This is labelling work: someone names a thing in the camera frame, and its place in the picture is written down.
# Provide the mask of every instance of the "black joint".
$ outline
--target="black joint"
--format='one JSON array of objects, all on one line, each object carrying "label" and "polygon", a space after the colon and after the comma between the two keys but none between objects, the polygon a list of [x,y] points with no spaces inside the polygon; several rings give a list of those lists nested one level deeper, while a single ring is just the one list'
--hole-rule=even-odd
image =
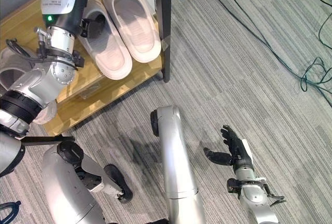
[{"label": "black joint", "polygon": [[227,191],[228,193],[241,193],[241,184],[238,180],[230,178],[227,180]]},{"label": "black joint", "polygon": [[159,137],[157,110],[154,110],[151,112],[150,120],[151,120],[151,127],[152,127],[152,131],[154,133],[154,136]]},{"label": "black joint", "polygon": [[57,146],[57,153],[64,161],[73,165],[79,164],[84,157],[82,148],[72,141],[61,142]]},{"label": "black joint", "polygon": [[17,91],[7,91],[0,98],[1,109],[30,124],[42,110],[34,100]]},{"label": "black joint", "polygon": [[77,50],[73,52],[73,59],[76,67],[84,67],[85,60]]}]

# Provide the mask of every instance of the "shoe rack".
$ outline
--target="shoe rack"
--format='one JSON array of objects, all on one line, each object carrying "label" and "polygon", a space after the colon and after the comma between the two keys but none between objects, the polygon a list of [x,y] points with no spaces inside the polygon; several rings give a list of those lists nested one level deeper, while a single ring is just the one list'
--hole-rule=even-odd
[{"label": "shoe rack", "polygon": [[[50,136],[60,135],[159,71],[162,71],[164,81],[168,82],[171,0],[156,0],[155,18],[160,39],[163,40],[160,56],[149,63],[139,63],[133,59],[131,73],[122,80],[106,78],[94,65],[81,43],[78,40],[75,41],[74,49],[85,58],[85,66],[78,69],[74,81],[58,96],[57,115],[44,125]],[[40,10],[40,0],[31,0],[1,21],[0,49],[6,47],[6,39],[15,37],[20,45],[36,50],[38,40],[33,32],[35,26],[45,26]]]}]

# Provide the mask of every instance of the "cable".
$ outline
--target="cable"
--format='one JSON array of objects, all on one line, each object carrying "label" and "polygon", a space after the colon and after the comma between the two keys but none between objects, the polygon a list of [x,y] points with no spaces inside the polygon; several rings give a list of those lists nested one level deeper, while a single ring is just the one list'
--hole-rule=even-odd
[{"label": "cable", "polygon": [[9,215],[7,217],[5,217],[3,220],[0,219],[0,224],[11,223],[17,216],[19,209],[20,209],[20,205],[21,205],[20,201],[7,202],[7,203],[0,204],[0,211],[7,209],[7,208],[11,208],[11,212],[9,213]]},{"label": "cable", "polygon": [[[248,17],[248,19],[251,21],[251,23],[254,25],[255,29],[260,33],[260,35],[262,36],[262,38],[260,38],[259,36],[257,36],[245,23],[243,23],[233,12],[231,12],[229,10],[229,8],[221,1],[218,0],[220,2],[220,4],[226,9],[226,11],[233,16],[242,26],[244,26],[257,40],[259,40],[262,44],[264,44],[271,52],[272,54],[276,57],[276,59],[296,78],[298,78],[300,80],[300,87],[302,89],[302,91],[306,92],[308,89],[308,84],[315,87],[316,89],[318,89],[318,91],[321,93],[321,95],[324,97],[324,99],[328,102],[328,104],[332,107],[332,102],[327,98],[327,96],[323,93],[327,92],[329,94],[332,94],[331,91],[322,88],[321,84],[323,83],[327,83],[329,81],[332,80],[332,74],[331,74],[331,78],[329,79],[325,79],[327,77],[327,75],[329,74],[330,71],[332,71],[332,68],[326,69],[324,62],[322,60],[322,58],[320,57],[316,57],[316,59],[314,60],[314,62],[306,69],[305,73],[303,76],[299,76],[297,73],[295,73],[288,65],[287,63],[273,50],[273,48],[271,47],[271,45],[269,44],[269,42],[266,40],[266,38],[264,37],[263,33],[260,31],[260,29],[257,27],[257,25],[255,24],[255,22],[250,18],[250,16],[246,13],[246,11],[240,6],[240,4],[237,2],[237,0],[233,0],[236,5],[241,9],[241,11]],[[324,75],[322,77],[321,80],[314,82],[308,79],[308,73],[309,71],[315,67],[315,66],[319,66],[322,67],[324,70]]]},{"label": "cable", "polygon": [[67,66],[73,67],[75,70],[78,70],[77,67],[69,62],[65,62],[59,59],[39,59],[39,58],[32,58],[18,43],[16,39],[6,39],[7,47],[19,55],[20,57],[34,63],[45,63],[45,62],[60,62],[66,64]]},{"label": "cable", "polygon": [[[328,5],[328,6],[331,6],[332,7],[332,4],[324,1],[324,0],[320,0],[321,2],[323,2],[324,4]],[[321,31],[322,31],[322,28],[323,26],[326,24],[327,20],[332,16],[332,13],[327,17],[327,19],[324,21],[324,23],[322,24],[320,30],[318,31],[318,39],[320,40],[320,42],[327,48],[331,49],[332,50],[332,47],[326,43],[323,42],[323,40],[321,39]]]}]

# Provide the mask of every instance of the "gray carpet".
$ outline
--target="gray carpet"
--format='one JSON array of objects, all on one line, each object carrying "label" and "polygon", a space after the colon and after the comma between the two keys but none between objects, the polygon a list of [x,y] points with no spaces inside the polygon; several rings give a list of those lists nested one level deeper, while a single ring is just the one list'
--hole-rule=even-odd
[{"label": "gray carpet", "polygon": [[[244,19],[231,0],[223,2]],[[319,0],[239,2],[296,73],[317,55],[332,65],[331,50],[317,39],[331,8]],[[330,20],[322,32],[330,44],[331,32]],[[106,220],[146,223],[167,216],[160,144],[149,114],[176,104],[208,223],[248,223],[237,197],[226,190],[232,169],[203,154],[204,146],[227,151],[219,133],[223,124],[249,141],[257,174],[286,196],[273,208],[281,223],[332,223],[332,109],[323,97],[312,88],[302,92],[299,81],[217,0],[172,0],[171,45],[169,83],[156,76],[71,131],[101,166],[118,165],[134,191],[127,205],[95,195]],[[34,125],[31,135],[41,134]],[[46,149],[28,147],[15,171],[1,179],[0,202],[22,202],[14,223],[53,223],[40,173]]]}]

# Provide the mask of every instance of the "slipper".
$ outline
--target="slipper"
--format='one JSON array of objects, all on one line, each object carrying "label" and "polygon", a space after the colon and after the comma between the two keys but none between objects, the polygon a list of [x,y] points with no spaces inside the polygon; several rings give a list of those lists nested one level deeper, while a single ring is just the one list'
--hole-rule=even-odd
[{"label": "slipper", "polygon": [[95,22],[96,20],[98,21],[100,15],[105,18],[105,24],[100,34],[93,38],[92,36],[95,36],[96,33],[89,36],[89,31],[97,31],[93,30],[93,28],[88,28],[87,37],[79,36],[78,39],[106,77],[112,80],[120,80],[125,78],[131,71],[131,56],[103,4],[99,0],[88,0],[83,12],[83,19]]},{"label": "slipper", "polygon": [[158,57],[161,42],[145,0],[103,0],[130,54],[146,63]]}]

